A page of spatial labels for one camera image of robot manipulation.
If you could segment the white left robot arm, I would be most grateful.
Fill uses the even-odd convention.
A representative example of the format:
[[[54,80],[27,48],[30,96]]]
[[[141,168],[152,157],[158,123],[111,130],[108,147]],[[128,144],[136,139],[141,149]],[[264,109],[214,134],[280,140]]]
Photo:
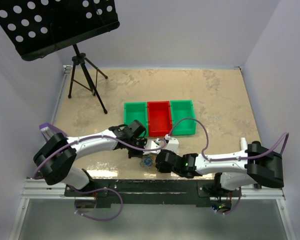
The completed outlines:
[[[95,181],[86,170],[74,167],[74,162],[118,149],[126,149],[129,158],[159,153],[163,146],[147,139],[145,134],[146,127],[138,120],[86,136],[70,137],[59,131],[33,157],[36,165],[33,178],[41,175],[49,186],[64,183],[82,196],[89,196],[96,187]]]

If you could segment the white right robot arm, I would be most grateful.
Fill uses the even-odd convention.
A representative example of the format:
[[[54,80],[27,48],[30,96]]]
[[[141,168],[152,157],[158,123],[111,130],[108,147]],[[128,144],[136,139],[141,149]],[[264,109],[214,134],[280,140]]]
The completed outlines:
[[[187,179],[215,173],[212,189],[220,197],[246,185],[284,187],[282,155],[258,141],[242,144],[238,152],[207,156],[197,153],[179,156],[164,149],[157,155],[155,167],[160,173],[172,172]]]

